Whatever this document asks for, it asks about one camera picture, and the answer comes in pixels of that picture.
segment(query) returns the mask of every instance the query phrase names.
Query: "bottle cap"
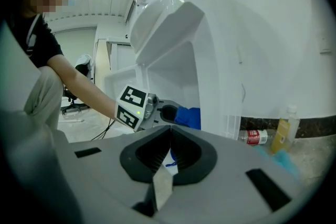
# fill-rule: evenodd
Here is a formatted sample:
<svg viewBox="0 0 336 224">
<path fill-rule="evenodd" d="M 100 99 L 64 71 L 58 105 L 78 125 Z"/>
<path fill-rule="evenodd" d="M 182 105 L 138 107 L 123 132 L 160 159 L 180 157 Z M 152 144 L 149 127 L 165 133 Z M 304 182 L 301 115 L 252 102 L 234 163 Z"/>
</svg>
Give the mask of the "bottle cap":
<svg viewBox="0 0 336 224">
<path fill-rule="evenodd" d="M 296 113 L 298 107 L 296 105 L 288 105 L 287 106 L 287 112 L 288 113 Z"/>
</svg>

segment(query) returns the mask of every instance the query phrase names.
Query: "red bottle label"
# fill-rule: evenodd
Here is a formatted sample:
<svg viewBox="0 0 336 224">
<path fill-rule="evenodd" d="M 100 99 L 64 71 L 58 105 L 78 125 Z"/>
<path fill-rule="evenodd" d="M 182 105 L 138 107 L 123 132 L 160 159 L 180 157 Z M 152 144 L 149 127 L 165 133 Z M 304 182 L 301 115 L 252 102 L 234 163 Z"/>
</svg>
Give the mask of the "red bottle label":
<svg viewBox="0 0 336 224">
<path fill-rule="evenodd" d="M 260 135 L 258 130 L 247 131 L 247 144 L 258 145 L 260 141 Z"/>
</svg>

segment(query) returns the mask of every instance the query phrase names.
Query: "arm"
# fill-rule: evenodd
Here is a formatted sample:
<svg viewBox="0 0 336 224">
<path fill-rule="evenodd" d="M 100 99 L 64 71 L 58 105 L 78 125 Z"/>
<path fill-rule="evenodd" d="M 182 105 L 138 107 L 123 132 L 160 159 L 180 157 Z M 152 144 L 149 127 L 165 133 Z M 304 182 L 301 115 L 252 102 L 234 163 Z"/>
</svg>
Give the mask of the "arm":
<svg viewBox="0 0 336 224">
<path fill-rule="evenodd" d="M 51 57 L 47 65 L 59 75 L 65 86 L 77 98 L 101 114 L 114 118 L 115 100 L 110 99 L 83 74 L 78 72 L 63 55 Z"/>
</svg>

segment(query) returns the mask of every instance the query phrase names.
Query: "black t-shirt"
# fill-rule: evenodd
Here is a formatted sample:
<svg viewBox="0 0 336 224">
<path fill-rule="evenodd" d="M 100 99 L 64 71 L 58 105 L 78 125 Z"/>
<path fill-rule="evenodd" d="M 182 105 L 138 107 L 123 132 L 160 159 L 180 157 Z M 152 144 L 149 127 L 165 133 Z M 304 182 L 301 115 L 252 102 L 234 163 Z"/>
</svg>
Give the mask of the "black t-shirt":
<svg viewBox="0 0 336 224">
<path fill-rule="evenodd" d="M 28 32 L 34 22 L 35 17 L 24 19 L 18 15 L 12 14 L 9 20 L 9 26 L 13 35 L 28 55 L 33 64 L 39 68 L 47 65 L 47 61 L 55 55 L 63 55 L 60 45 L 48 28 L 47 23 L 40 15 L 31 32 L 35 35 L 35 42 L 27 44 Z"/>
</svg>

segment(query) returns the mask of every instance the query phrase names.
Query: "beige pants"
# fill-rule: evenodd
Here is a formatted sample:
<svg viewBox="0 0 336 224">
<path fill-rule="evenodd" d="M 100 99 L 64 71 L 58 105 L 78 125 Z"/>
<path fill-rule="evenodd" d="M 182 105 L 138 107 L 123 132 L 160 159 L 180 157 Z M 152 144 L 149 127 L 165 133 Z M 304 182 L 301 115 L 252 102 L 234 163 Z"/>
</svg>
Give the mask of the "beige pants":
<svg viewBox="0 0 336 224">
<path fill-rule="evenodd" d="M 63 83 L 50 67 L 40 67 L 41 76 L 36 82 L 25 105 L 25 112 L 50 129 L 57 129 Z"/>
</svg>

